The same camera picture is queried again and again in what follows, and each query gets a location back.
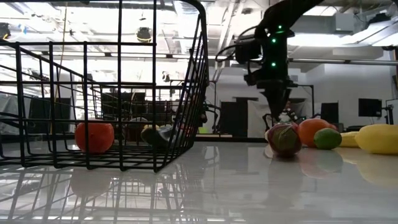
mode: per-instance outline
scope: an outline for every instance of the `glossy table surface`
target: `glossy table surface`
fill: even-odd
[[[0,223],[398,223],[398,157],[198,142],[160,173],[0,167]]]

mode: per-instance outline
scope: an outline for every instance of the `ceiling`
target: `ceiling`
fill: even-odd
[[[269,3],[274,4],[276,0],[206,0],[201,3],[206,9],[207,29],[208,29],[208,52],[214,56],[220,49],[232,44],[234,38],[244,29],[256,25],[261,20],[262,13],[269,7]],[[307,12],[307,15],[331,16],[336,10],[348,7],[347,12],[354,10],[367,11],[378,7],[389,6],[390,0],[327,0],[320,6]],[[92,1],[88,5],[80,2],[70,2],[66,7],[64,2],[27,2],[27,3],[0,3],[0,22],[9,23],[11,36],[8,41],[11,42],[61,42],[63,39],[67,42],[115,42],[118,33],[118,4],[114,1]],[[137,31],[140,27],[153,26],[153,5],[152,1],[125,1],[123,3],[123,42],[137,42]],[[171,0],[158,1],[157,36],[156,51],[159,55],[174,54],[186,55],[188,49],[192,47],[192,37],[195,33],[195,24],[197,21],[197,11],[192,7]],[[26,46],[27,49],[35,52],[47,52],[47,46]],[[15,67],[15,60],[12,57],[12,49],[0,47],[0,64]],[[55,58],[59,61],[63,47],[54,47]],[[336,48],[327,47],[298,47],[289,46],[289,55],[291,57],[303,58],[336,58],[345,57],[344,54],[335,54]],[[380,50],[374,50],[369,54],[363,54],[370,49],[364,48],[358,51],[358,54],[351,54],[346,57],[375,59],[380,55]],[[68,45],[64,48],[63,64],[82,72],[82,46]],[[115,54],[116,46],[93,45],[88,48],[91,57],[89,57],[89,72],[101,73],[94,75],[96,77],[112,77],[115,79],[117,63],[115,58],[102,57],[104,53]],[[123,58],[123,74],[127,80],[140,78],[140,82],[150,81],[150,75],[136,75],[151,73],[150,55],[151,47],[143,46],[123,46],[122,53],[135,54],[133,58]],[[24,57],[22,62],[24,69],[38,70],[39,64],[32,58]],[[310,69],[313,64],[292,64],[294,68],[300,68],[303,71]],[[174,75],[174,78],[183,78],[187,68],[186,59],[160,60],[157,63],[157,77],[162,79],[162,71],[168,71]],[[1,70],[1,73],[10,73],[7,70]]]

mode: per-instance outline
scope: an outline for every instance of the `wire basket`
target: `wire basket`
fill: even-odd
[[[16,74],[16,80],[3,81],[1,86],[16,87],[16,92],[0,91],[9,101],[15,102],[15,111],[0,112],[0,124],[15,128],[17,144],[8,144],[4,133],[0,135],[0,165],[20,164],[23,167],[54,166],[99,167],[127,169],[152,169],[158,172],[178,156],[189,150],[194,143],[200,115],[203,112],[205,91],[208,86],[208,52],[206,17],[204,7],[195,0],[184,0],[198,10],[198,19],[190,49],[185,79],[180,85],[156,85],[156,35],[152,42],[122,41],[122,8],[118,9],[117,42],[7,42],[0,46],[15,51],[15,68],[0,65],[2,69]],[[156,8],[154,1],[154,26],[156,34]],[[117,47],[118,75],[115,82],[96,82],[88,73],[88,49],[96,45]],[[48,51],[28,50],[41,46]],[[83,72],[79,73],[57,62],[54,49],[64,46],[80,46]],[[122,82],[122,48],[125,46],[152,47],[152,81]],[[39,72],[24,71],[22,57],[34,58]],[[48,68],[49,75],[43,70]],[[29,94],[29,88],[39,88],[39,97]],[[157,99],[160,91],[178,93],[177,101]],[[150,99],[137,94],[138,91],[152,93]],[[83,95],[83,104],[78,105],[76,95]],[[32,116],[34,111],[42,111]],[[108,123],[114,128],[114,142],[104,154],[90,154],[79,150],[73,140],[77,124]],[[141,141],[140,132],[145,125],[171,125],[173,141],[167,147],[158,148]],[[90,151],[86,141],[86,151]]]

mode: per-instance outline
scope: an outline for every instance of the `black wire basket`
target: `black wire basket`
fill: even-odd
[[[0,65],[2,69],[16,74],[16,80],[3,81],[2,86],[16,86],[17,92],[0,91],[0,94],[15,98],[16,111],[0,112],[0,124],[17,129],[14,136],[16,144],[7,143],[9,136],[0,135],[0,165],[20,164],[23,167],[54,166],[99,167],[127,169],[152,169],[158,172],[178,156],[189,150],[200,125],[203,112],[205,91],[208,86],[208,49],[206,36],[206,14],[204,7],[196,0],[183,0],[194,6],[198,11],[198,19],[190,49],[189,62],[185,79],[180,85],[156,85],[156,35],[152,42],[122,41],[122,9],[123,1],[119,1],[118,9],[118,41],[117,42],[8,42],[0,41],[0,46],[15,51],[15,68]],[[153,3],[153,33],[156,31],[157,1]],[[88,73],[88,57],[92,46],[107,45],[117,47],[118,75],[115,82],[96,82]],[[41,46],[48,49],[37,54],[30,49]],[[83,72],[79,73],[57,62],[54,49],[64,46],[80,46],[82,49]],[[152,81],[122,82],[121,66],[122,48],[125,46],[152,47]],[[21,57],[29,56],[39,64],[39,72],[25,72]],[[43,69],[49,68],[49,77]],[[61,73],[69,77],[60,79]],[[29,95],[30,86],[39,87],[41,96]],[[70,99],[63,97],[69,91]],[[150,99],[136,94],[137,90],[152,92]],[[159,101],[161,90],[179,93],[179,100]],[[76,94],[82,94],[84,104],[77,105]],[[30,111],[26,104],[30,101]],[[43,111],[39,118],[33,118],[32,107]],[[79,123],[87,127],[90,123],[107,123],[114,128],[113,145],[104,154],[91,154],[79,150],[73,140],[73,132]],[[171,138],[167,147],[150,146],[141,141],[140,132],[145,125],[170,125]],[[88,129],[85,129],[85,139],[88,139]],[[88,141],[86,151],[90,151]]]

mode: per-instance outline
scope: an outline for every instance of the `striped ball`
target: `striped ball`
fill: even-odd
[[[277,124],[268,132],[268,142],[279,157],[293,157],[302,147],[299,134],[290,124]]]

